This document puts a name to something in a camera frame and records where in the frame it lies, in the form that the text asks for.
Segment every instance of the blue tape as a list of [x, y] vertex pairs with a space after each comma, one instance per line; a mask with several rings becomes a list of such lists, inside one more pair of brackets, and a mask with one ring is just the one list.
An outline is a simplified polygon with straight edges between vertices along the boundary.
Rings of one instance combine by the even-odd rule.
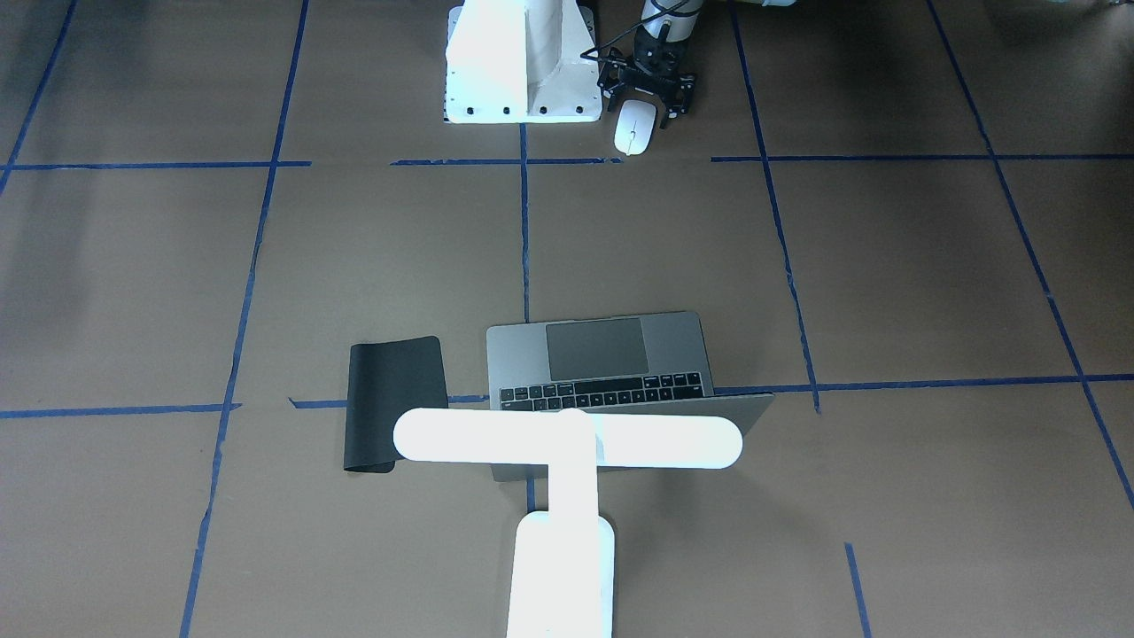
[[127, 163], [20, 163], [12, 170], [152, 170], [168, 168], [280, 168], [310, 167], [311, 161], [153, 161]]
[[524, 323], [527, 324], [531, 322], [528, 301], [531, 260], [528, 258], [527, 233], [527, 125], [525, 124], [519, 125], [519, 263], [524, 271]]
[[1118, 457], [1118, 451], [1115, 450], [1115, 442], [1110, 439], [1110, 431], [1107, 429], [1107, 424], [1102, 420], [1102, 412], [1099, 411], [1099, 405], [1094, 401], [1094, 393], [1091, 392], [1091, 386], [1086, 383], [1083, 384], [1083, 394], [1086, 395], [1086, 405], [1091, 407], [1094, 425], [1098, 426], [1099, 435], [1102, 436], [1102, 443], [1107, 448], [1110, 462], [1115, 466], [1118, 483], [1123, 486], [1123, 492], [1126, 493], [1126, 501], [1129, 502], [1131, 509], [1134, 509], [1134, 488], [1131, 487], [1131, 479], [1126, 475], [1126, 468], [1123, 467], [1123, 460]]
[[738, 394], [788, 394], [793, 392], [811, 392], [814, 386], [811, 384], [796, 384], [796, 385], [781, 385], [781, 386], [734, 386], [734, 388], [720, 388], [713, 389], [713, 393], [717, 397], [734, 397]]
[[518, 159], [407, 159], [391, 161], [390, 165], [516, 165]]
[[894, 155], [772, 155], [768, 161], [988, 161], [982, 154], [913, 153]]
[[189, 637], [189, 628], [193, 621], [193, 609], [197, 599], [197, 586], [201, 582], [201, 565], [204, 562], [205, 545], [209, 541], [209, 526], [212, 521], [213, 504], [217, 501], [217, 484], [220, 479], [220, 465], [222, 459], [222, 445], [228, 435], [228, 423], [232, 411], [232, 398], [236, 393], [236, 380], [240, 372], [240, 355], [244, 350], [244, 338], [248, 329], [248, 313], [252, 309], [252, 295], [256, 286], [256, 262], [260, 258], [260, 247], [264, 240], [264, 226], [268, 222], [268, 211], [271, 207], [272, 189], [276, 186], [276, 171], [279, 167], [280, 150], [284, 145], [284, 129], [287, 126], [288, 107], [291, 102], [291, 88], [295, 86], [296, 68], [299, 65], [299, 50], [303, 45], [303, 34], [307, 24], [307, 8], [310, 0], [303, 0], [299, 10], [299, 26], [296, 28], [295, 45], [291, 49], [291, 66], [288, 70], [287, 85], [284, 90], [284, 103], [280, 107], [279, 125], [276, 128], [276, 144], [272, 148], [272, 161], [268, 169], [268, 181], [264, 185], [264, 199], [260, 206], [260, 221], [256, 226], [256, 239], [252, 247], [252, 261], [248, 264], [248, 278], [244, 287], [244, 303], [240, 306], [240, 323], [236, 333], [236, 343], [232, 348], [232, 368], [229, 373], [228, 384], [225, 388], [225, 403], [221, 407], [220, 423], [217, 427], [217, 444], [213, 448], [212, 477], [209, 484], [209, 505], [201, 518], [201, 527], [197, 529], [197, 545], [193, 553], [193, 570], [189, 573], [188, 592], [185, 595], [185, 610], [181, 614], [180, 638]]
[[12, 144], [8, 162], [3, 167], [3, 172], [0, 173], [0, 194], [3, 194], [3, 189], [8, 186], [8, 176], [11, 175], [11, 169], [16, 165], [16, 159], [24, 146], [24, 139], [27, 138], [27, 129], [32, 126], [32, 119], [35, 117], [35, 110], [40, 107], [40, 100], [43, 99], [43, 91], [48, 87], [48, 79], [51, 77], [51, 71], [56, 68], [56, 62], [59, 61], [59, 51], [64, 48], [64, 41], [67, 39], [67, 31], [70, 28], [71, 19], [75, 17], [75, 7], [77, 5], [78, 0], [71, 0], [70, 5], [67, 6], [67, 15], [64, 16], [64, 24], [59, 27], [59, 36], [56, 37], [56, 45], [51, 49], [48, 66], [43, 68], [43, 75], [40, 76], [40, 84], [35, 87], [35, 94], [32, 95], [32, 103], [28, 104], [27, 113], [24, 114], [24, 122], [19, 127], [19, 134], [16, 135], [16, 143]]
[[544, 158], [528, 159], [528, 164], [577, 164], [577, 163], [607, 163], [607, 158]]
[[1134, 382], [1134, 373], [1120, 374], [1120, 375], [1088, 375], [1086, 381], [1091, 383], [1095, 382]]
[[847, 567], [850, 569], [850, 584], [854, 586], [854, 598], [858, 604], [858, 622], [862, 624], [862, 638], [871, 638], [870, 616], [866, 614], [866, 599], [862, 595], [862, 579], [858, 578], [858, 561], [854, 558], [854, 545], [844, 543], [847, 553]]
[[[232, 405], [232, 410], [239, 408]], [[44, 410], [0, 410], [0, 419], [48, 419], [56, 417], [120, 417], [127, 415], [176, 415], [186, 412], [220, 412], [220, 403], [189, 406], [121, 406], [113, 408], [50, 408]]]
[[1085, 153], [1085, 154], [1008, 154], [997, 155], [999, 160], [1008, 161], [1049, 161], [1049, 160], [1132, 160], [1134, 153]]
[[1086, 398], [1086, 403], [1090, 406], [1091, 414], [1094, 416], [1095, 426], [1099, 428], [1099, 434], [1102, 436], [1103, 444], [1110, 456], [1110, 461], [1115, 467], [1115, 473], [1117, 473], [1123, 491], [1126, 493], [1126, 500], [1129, 503], [1131, 509], [1134, 509], [1134, 490], [1131, 488], [1129, 478], [1126, 476], [1126, 470], [1123, 468], [1122, 460], [1115, 450], [1114, 443], [1110, 439], [1110, 432], [1107, 429], [1107, 425], [1102, 419], [1102, 414], [1099, 412], [1098, 406], [1095, 405], [1090, 382], [1083, 373], [1083, 366], [1078, 360], [1078, 355], [1075, 354], [1075, 347], [1070, 342], [1070, 335], [1067, 333], [1067, 326], [1064, 324], [1063, 315], [1059, 312], [1059, 305], [1056, 303], [1055, 295], [1051, 292], [1051, 287], [1048, 284], [1048, 278], [1043, 274], [1043, 267], [1040, 265], [1040, 260], [1035, 255], [1035, 248], [1032, 246], [1032, 239], [1027, 233], [1027, 228], [1024, 226], [1024, 219], [1019, 214], [1019, 209], [1016, 206], [1016, 199], [1013, 197], [1012, 188], [1008, 186], [1008, 179], [1005, 177], [1004, 169], [1000, 167], [1000, 161], [997, 159], [996, 150], [992, 147], [992, 138], [989, 136], [988, 128], [984, 126], [984, 120], [981, 118], [980, 110], [976, 108], [976, 100], [973, 99], [973, 94], [968, 90], [968, 83], [965, 82], [965, 76], [960, 71], [960, 63], [957, 61], [957, 57], [953, 52], [953, 45], [949, 43], [949, 36], [945, 33], [945, 25], [941, 23], [941, 18], [937, 14], [933, 0], [925, 0], [925, 5], [929, 8], [930, 16], [933, 18], [933, 24], [937, 26], [938, 34], [941, 36], [941, 44], [945, 46], [945, 52], [949, 57], [949, 63], [953, 65], [953, 70], [957, 75], [957, 83], [960, 85], [960, 90], [965, 94], [965, 101], [968, 103], [970, 110], [973, 111], [973, 118], [976, 120], [976, 128], [981, 134], [981, 138], [984, 141], [984, 147], [988, 151], [989, 158], [992, 159], [992, 165], [996, 168], [997, 178], [1000, 180], [1000, 188], [1004, 189], [1005, 199], [1008, 202], [1008, 210], [1012, 211], [1012, 218], [1016, 222], [1016, 229], [1019, 231], [1019, 238], [1024, 243], [1024, 248], [1027, 252], [1027, 258], [1032, 262], [1032, 269], [1035, 270], [1035, 277], [1040, 281], [1040, 288], [1042, 288], [1043, 295], [1048, 299], [1048, 307], [1051, 309], [1056, 327], [1059, 329], [1059, 337], [1063, 339], [1064, 347], [1067, 349], [1067, 357], [1070, 358], [1072, 367], [1075, 368], [1075, 376], [1083, 388], [1083, 395]]
[[618, 158], [543, 158], [543, 159], [404, 159], [391, 161], [390, 165], [523, 165], [531, 164], [578, 164], [578, 163], [621, 163]]
[[[1088, 375], [1086, 380], [1092, 383], [1110, 382], [1134, 382], [1134, 374], [1119, 375]], [[989, 386], [1029, 386], [1043, 384], [1077, 384], [1080, 377], [1075, 375], [1059, 375], [1049, 377], [999, 377], [999, 378], [975, 378], [975, 380], [915, 380], [906, 382], [860, 382], [844, 384], [815, 384], [819, 392], [853, 392], [871, 390], [913, 390], [913, 389], [946, 389], [946, 388], [989, 388]], [[738, 394], [788, 394], [797, 392], [810, 392], [811, 385], [778, 385], [778, 386], [726, 386], [716, 388], [713, 391], [718, 397], [733, 397]]]
[[752, 88], [752, 76], [748, 73], [748, 60], [744, 52], [744, 42], [741, 39], [741, 24], [736, 16], [736, 2], [729, 0], [728, 12], [733, 20], [733, 36], [736, 39], [736, 52], [741, 58], [741, 70], [744, 73], [744, 86], [748, 93], [748, 107], [752, 110], [752, 126], [756, 131], [756, 146], [760, 148], [760, 156], [763, 158], [761, 164], [764, 169], [764, 181], [768, 185], [768, 198], [772, 206], [772, 218], [776, 220], [776, 236], [779, 238], [780, 249], [784, 253], [784, 272], [787, 275], [787, 287], [792, 292], [792, 301], [795, 304], [796, 323], [799, 326], [799, 346], [803, 348], [803, 361], [807, 367], [807, 381], [811, 383], [811, 399], [815, 406], [815, 412], [821, 412], [819, 406], [819, 389], [815, 382], [815, 369], [811, 363], [811, 347], [807, 344], [807, 330], [803, 324], [803, 308], [799, 306], [799, 292], [795, 287], [795, 274], [792, 271], [792, 257], [788, 255], [787, 238], [784, 236], [784, 220], [780, 218], [779, 201], [776, 197], [776, 182], [772, 180], [772, 167], [768, 162], [768, 150], [764, 146], [764, 133], [760, 126], [760, 111], [756, 108], [756, 94]]

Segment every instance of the laptop keyboard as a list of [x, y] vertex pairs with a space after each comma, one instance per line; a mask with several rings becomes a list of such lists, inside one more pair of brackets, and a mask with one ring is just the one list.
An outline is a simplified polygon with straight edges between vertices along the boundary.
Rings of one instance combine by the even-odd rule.
[[539, 412], [702, 397], [701, 374], [685, 373], [503, 389], [500, 391], [500, 409]]

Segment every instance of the laptop key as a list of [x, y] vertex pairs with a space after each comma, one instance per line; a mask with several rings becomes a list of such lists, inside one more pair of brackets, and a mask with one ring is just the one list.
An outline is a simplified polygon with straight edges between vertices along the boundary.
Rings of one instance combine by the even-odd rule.
[[674, 399], [701, 399], [701, 386], [678, 386], [674, 389]]

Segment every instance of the floor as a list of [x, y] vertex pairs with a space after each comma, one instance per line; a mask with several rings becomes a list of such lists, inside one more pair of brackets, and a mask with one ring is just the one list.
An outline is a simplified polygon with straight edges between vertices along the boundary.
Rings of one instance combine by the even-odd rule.
[[709, 2], [621, 158], [446, 125], [454, 3], [0, 5], [0, 636], [502, 636], [525, 485], [344, 473], [349, 347], [666, 309], [778, 397], [601, 478], [617, 637], [1134, 635], [1134, 7]]

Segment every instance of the trackpad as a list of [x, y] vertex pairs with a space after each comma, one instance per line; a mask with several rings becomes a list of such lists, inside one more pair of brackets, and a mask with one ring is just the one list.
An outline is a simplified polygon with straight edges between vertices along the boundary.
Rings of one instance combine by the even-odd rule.
[[552, 381], [644, 375], [650, 371], [640, 318], [548, 324], [547, 335]]

